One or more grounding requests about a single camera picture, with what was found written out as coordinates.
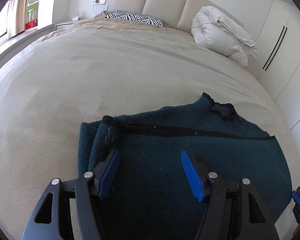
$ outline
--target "white shelf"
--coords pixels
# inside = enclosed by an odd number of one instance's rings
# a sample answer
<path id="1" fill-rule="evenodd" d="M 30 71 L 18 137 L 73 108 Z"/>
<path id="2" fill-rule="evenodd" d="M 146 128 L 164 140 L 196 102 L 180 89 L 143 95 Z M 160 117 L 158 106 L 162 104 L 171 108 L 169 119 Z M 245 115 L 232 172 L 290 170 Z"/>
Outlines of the white shelf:
<path id="1" fill-rule="evenodd" d="M 38 2 L 39 2 L 39 0 L 37 0 L 37 1 L 35 1 L 35 2 L 32 2 L 32 3 L 28 4 L 27 7 L 29 7 L 29 6 L 31 6 L 31 5 L 34 5 L 35 3 L 38 3 Z"/>
<path id="2" fill-rule="evenodd" d="M 36 31 L 38 29 L 38 26 L 35 26 L 35 27 L 32 27 L 32 28 L 30 28 L 30 29 L 27 29 L 27 30 L 25 30 L 25 33 L 26 32 L 31 32 L 31 31 Z"/>

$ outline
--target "black door handle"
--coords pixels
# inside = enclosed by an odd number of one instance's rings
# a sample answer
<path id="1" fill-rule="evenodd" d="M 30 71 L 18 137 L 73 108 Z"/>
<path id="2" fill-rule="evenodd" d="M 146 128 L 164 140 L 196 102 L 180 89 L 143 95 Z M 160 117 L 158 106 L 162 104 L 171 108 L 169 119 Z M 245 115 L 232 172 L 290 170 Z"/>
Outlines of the black door handle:
<path id="1" fill-rule="evenodd" d="M 280 38 L 281 38 L 281 35 L 282 35 L 282 33 L 283 33 L 283 30 L 284 30 L 284 27 L 285 27 L 285 26 L 283 26 L 282 31 L 281 31 L 281 33 L 280 33 L 280 35 L 279 35 L 279 39 L 277 40 L 277 43 L 275 44 L 275 46 L 274 46 L 272 52 L 270 53 L 270 56 L 269 56 L 268 60 L 266 61 L 265 65 L 263 66 L 262 69 L 264 69 L 264 68 L 266 67 L 268 61 L 270 60 L 270 58 L 271 58 L 271 56 L 272 56 L 272 54 L 273 54 L 273 52 L 274 52 L 274 50 L 275 50 L 275 47 L 278 45 L 278 42 L 279 42 L 279 40 L 280 40 Z"/>
<path id="2" fill-rule="evenodd" d="M 281 39 L 281 41 L 280 41 L 280 43 L 279 43 L 279 46 L 277 47 L 277 50 L 275 51 L 275 53 L 274 53 L 274 55 L 273 55 L 273 57 L 272 57 L 270 63 L 269 63 L 268 66 L 266 67 L 265 71 L 267 71 L 267 69 L 268 69 L 268 67 L 270 66 L 272 60 L 274 59 L 275 54 L 277 54 L 278 49 L 280 48 L 280 45 L 281 45 L 281 43 L 282 43 L 282 41 L 283 41 L 283 38 L 284 38 L 284 36 L 286 35 L 287 29 L 288 29 L 288 27 L 286 27 L 286 29 L 285 29 L 285 31 L 284 31 L 284 34 L 283 34 L 283 36 L 282 36 L 282 39 Z"/>

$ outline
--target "white duvet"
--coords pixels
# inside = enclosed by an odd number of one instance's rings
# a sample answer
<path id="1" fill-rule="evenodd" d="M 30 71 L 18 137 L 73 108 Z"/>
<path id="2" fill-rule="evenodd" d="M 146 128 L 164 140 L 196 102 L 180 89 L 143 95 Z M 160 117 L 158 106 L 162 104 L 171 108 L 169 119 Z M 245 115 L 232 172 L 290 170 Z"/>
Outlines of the white duvet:
<path id="1" fill-rule="evenodd" d="M 189 104 L 203 92 L 275 135 L 292 188 L 300 186 L 300 155 L 272 99 L 247 70 L 191 34 L 95 18 L 30 44 L 0 69 L 1 228 L 20 239 L 50 180 L 77 178 L 82 122 Z M 275 224 L 280 239 L 297 226 L 293 206 Z"/>
<path id="2" fill-rule="evenodd" d="M 255 41 L 237 23 L 213 6 L 200 9 L 192 21 L 194 41 L 232 59 L 240 66 L 248 65 L 248 55 L 257 56 Z"/>

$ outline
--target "red box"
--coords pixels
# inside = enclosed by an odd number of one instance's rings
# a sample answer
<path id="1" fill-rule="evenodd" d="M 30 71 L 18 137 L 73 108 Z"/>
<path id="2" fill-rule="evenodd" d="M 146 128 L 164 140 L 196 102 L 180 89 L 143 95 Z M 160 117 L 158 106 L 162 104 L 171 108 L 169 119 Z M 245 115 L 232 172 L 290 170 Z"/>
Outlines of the red box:
<path id="1" fill-rule="evenodd" d="M 38 20 L 33 20 L 31 22 L 26 23 L 26 30 L 36 26 L 38 26 Z"/>

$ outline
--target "white wardrobe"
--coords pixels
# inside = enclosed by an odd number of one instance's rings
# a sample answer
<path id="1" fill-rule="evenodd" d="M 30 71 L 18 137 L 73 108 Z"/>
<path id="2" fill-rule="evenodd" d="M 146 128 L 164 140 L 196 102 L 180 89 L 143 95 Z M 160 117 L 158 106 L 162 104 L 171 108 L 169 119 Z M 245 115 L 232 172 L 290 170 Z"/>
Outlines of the white wardrobe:
<path id="1" fill-rule="evenodd" d="M 273 0 L 247 69 L 285 115 L 300 152 L 300 11 Z"/>

